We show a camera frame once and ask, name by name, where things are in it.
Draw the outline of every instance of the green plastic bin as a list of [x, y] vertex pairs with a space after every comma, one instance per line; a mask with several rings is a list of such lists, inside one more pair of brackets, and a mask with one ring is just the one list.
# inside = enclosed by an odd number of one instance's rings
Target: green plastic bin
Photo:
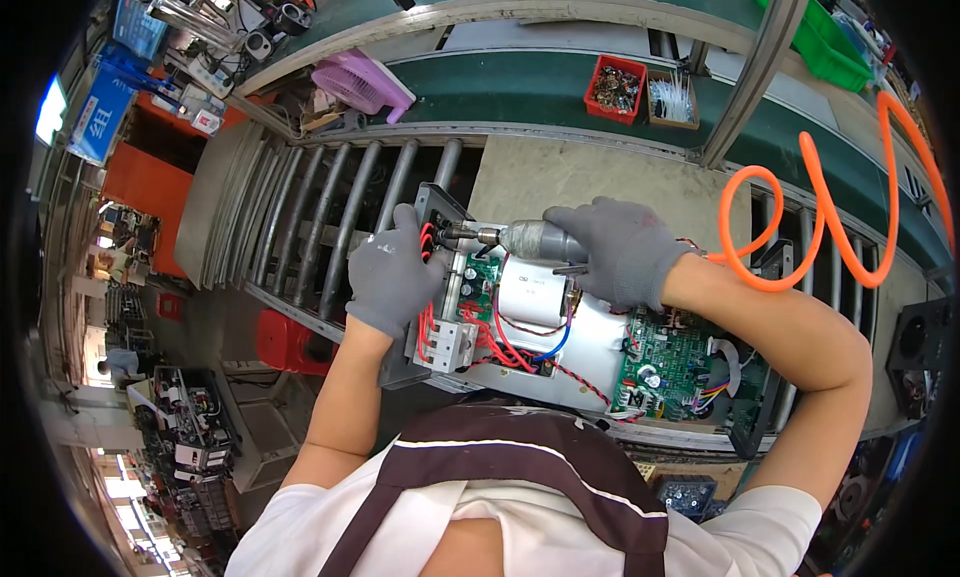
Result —
[[[763, 8], [770, 0], [756, 0]], [[806, 3], [793, 45], [810, 72], [849, 91], [861, 91], [874, 73], [854, 43], [847, 39], [834, 18], [816, 0]]]

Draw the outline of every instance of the orange air hose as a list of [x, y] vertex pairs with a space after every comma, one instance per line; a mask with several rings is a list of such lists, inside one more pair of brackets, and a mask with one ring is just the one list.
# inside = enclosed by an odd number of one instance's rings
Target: orange air hose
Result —
[[[890, 176], [889, 196], [890, 196], [890, 227], [887, 233], [886, 249], [883, 252], [883, 260], [875, 271], [870, 272], [864, 268], [863, 264], [857, 258], [850, 240], [847, 238], [843, 223], [840, 222], [840, 215], [837, 214], [834, 200], [831, 198], [830, 189], [824, 180], [823, 167], [820, 164], [820, 156], [817, 154], [817, 148], [813, 144], [813, 138], [806, 131], [799, 135], [799, 150], [803, 155], [803, 163], [806, 165], [806, 171], [810, 175], [810, 182], [813, 184], [813, 191], [817, 195], [817, 218], [813, 227], [813, 238], [810, 240], [810, 248], [806, 251], [806, 256], [799, 263], [796, 271], [793, 271], [783, 279], [764, 279], [750, 272], [740, 261], [741, 258], [750, 255], [750, 253], [759, 250], [767, 241], [773, 237], [780, 226], [781, 218], [784, 216], [784, 190], [780, 182], [769, 169], [750, 165], [743, 167], [729, 180], [720, 197], [720, 245], [723, 252], [714, 252], [706, 256], [713, 262], [726, 262], [738, 274], [740, 279], [750, 284], [750, 286], [764, 292], [782, 292], [796, 285], [810, 271], [813, 266], [813, 260], [817, 257], [820, 250], [820, 243], [824, 237], [824, 224], [830, 229], [833, 241], [840, 249], [840, 256], [846, 263], [853, 278], [864, 287], [875, 288], [883, 283], [890, 273], [890, 267], [894, 262], [894, 254], [897, 251], [897, 232], [900, 228], [900, 188], [897, 183], [897, 161], [894, 156], [893, 138], [890, 134], [890, 113], [892, 112], [896, 119], [906, 129], [907, 135], [913, 142], [914, 147], [919, 153], [920, 162], [926, 169], [926, 174], [930, 177], [930, 186], [933, 187], [933, 195], [936, 198], [937, 205], [943, 218], [943, 225], [946, 227], [946, 237], [950, 244], [950, 253], [955, 254], [954, 244], [954, 217], [951, 214], [950, 201], [947, 199], [947, 189], [944, 187], [940, 171], [937, 169], [937, 163], [933, 159], [933, 153], [927, 144], [927, 140], [920, 133], [920, 129], [913, 121], [913, 118], [890, 93], [881, 91], [876, 97], [876, 110], [880, 119], [880, 135], [883, 139], [883, 152], [887, 162], [887, 172]], [[736, 249], [734, 239], [730, 230], [730, 210], [734, 202], [734, 194], [738, 187], [750, 179], [750, 177], [759, 177], [770, 185], [774, 193], [774, 216], [767, 225], [767, 228], [745, 247]]]

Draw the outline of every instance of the gray work glove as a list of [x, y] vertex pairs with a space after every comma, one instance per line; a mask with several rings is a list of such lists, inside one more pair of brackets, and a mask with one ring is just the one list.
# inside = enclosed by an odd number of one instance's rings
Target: gray work glove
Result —
[[393, 210], [395, 228], [371, 235], [347, 265], [353, 301], [346, 312], [393, 339], [426, 308], [444, 283], [441, 254], [421, 258], [417, 213], [410, 204]]
[[662, 310], [666, 274], [677, 260], [694, 252], [674, 239], [649, 206], [605, 196], [577, 208], [553, 206], [543, 219], [572, 235], [589, 254], [587, 273], [577, 283], [587, 294], [611, 305], [643, 305]]

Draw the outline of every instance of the apron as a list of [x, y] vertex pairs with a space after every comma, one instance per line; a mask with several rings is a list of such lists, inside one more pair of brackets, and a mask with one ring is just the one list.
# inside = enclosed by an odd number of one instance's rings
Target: apron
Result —
[[457, 405], [411, 421], [318, 577], [351, 574], [404, 490], [518, 479], [570, 499], [590, 531], [623, 552], [623, 574], [664, 576], [666, 506], [623, 450], [578, 416], [524, 406]]

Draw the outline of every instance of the white shirt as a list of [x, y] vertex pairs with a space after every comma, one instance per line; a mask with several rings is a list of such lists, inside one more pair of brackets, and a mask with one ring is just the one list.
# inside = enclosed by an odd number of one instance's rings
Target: white shirt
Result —
[[[316, 577], [377, 480], [386, 450], [335, 487], [282, 487], [246, 532], [226, 577]], [[697, 525], [668, 510], [668, 576], [789, 576], [797, 570], [822, 511], [794, 487], [757, 487], [720, 516]], [[496, 519], [506, 577], [619, 577], [623, 553], [607, 547], [556, 489], [525, 481], [449, 481], [407, 489], [387, 513], [353, 577], [417, 577], [448, 523]]]

